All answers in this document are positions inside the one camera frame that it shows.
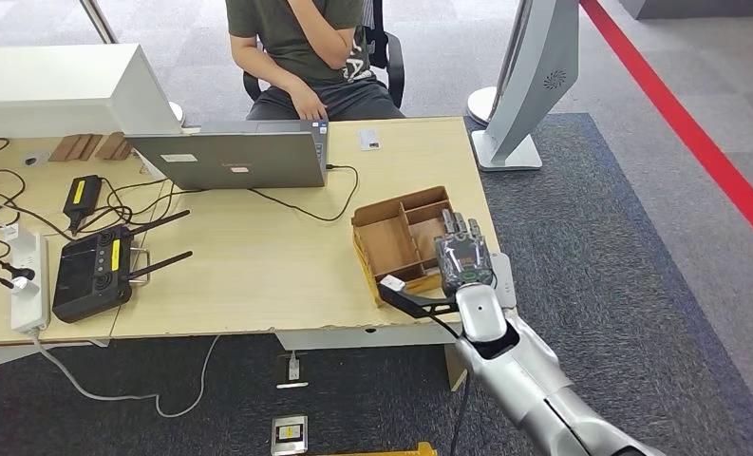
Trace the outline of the person's right hand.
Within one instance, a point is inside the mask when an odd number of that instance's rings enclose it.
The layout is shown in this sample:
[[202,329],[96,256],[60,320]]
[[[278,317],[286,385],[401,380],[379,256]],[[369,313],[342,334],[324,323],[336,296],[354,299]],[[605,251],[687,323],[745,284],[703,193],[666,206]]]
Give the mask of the person's right hand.
[[327,107],[308,85],[298,81],[291,84],[286,91],[290,95],[293,107],[301,120],[321,121],[328,119]]

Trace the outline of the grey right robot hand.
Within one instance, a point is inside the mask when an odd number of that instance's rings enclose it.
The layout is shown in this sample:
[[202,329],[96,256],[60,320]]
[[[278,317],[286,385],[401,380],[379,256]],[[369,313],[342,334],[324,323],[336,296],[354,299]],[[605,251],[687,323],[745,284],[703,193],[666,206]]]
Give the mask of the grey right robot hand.
[[444,294],[453,296],[470,284],[492,286],[495,274],[479,223],[450,209],[442,210],[442,220],[444,233],[435,238],[434,248]]

